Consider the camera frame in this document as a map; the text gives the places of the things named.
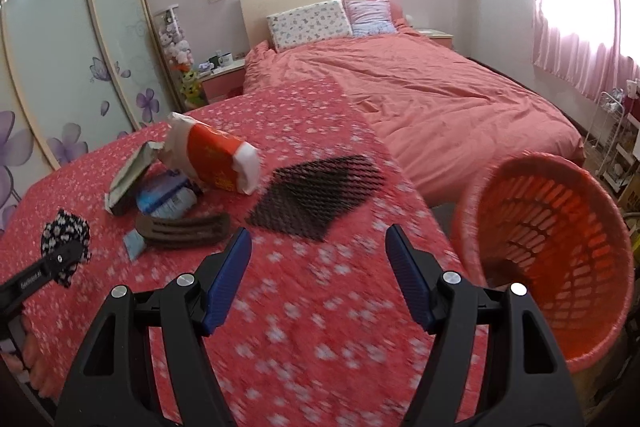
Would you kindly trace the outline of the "person's left hand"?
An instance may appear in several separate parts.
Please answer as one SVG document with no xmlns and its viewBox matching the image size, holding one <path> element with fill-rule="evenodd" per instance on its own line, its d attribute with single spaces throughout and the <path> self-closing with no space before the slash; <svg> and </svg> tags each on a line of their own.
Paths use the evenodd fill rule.
<svg viewBox="0 0 640 427">
<path fill-rule="evenodd" d="M 20 375 L 24 371 L 28 373 L 29 384 L 41 398 L 50 398 L 56 401 L 58 399 L 58 387 L 56 387 L 53 374 L 33 333 L 26 334 L 22 353 L 23 360 L 6 352 L 2 352 L 1 356 L 12 374 Z"/>
</svg>

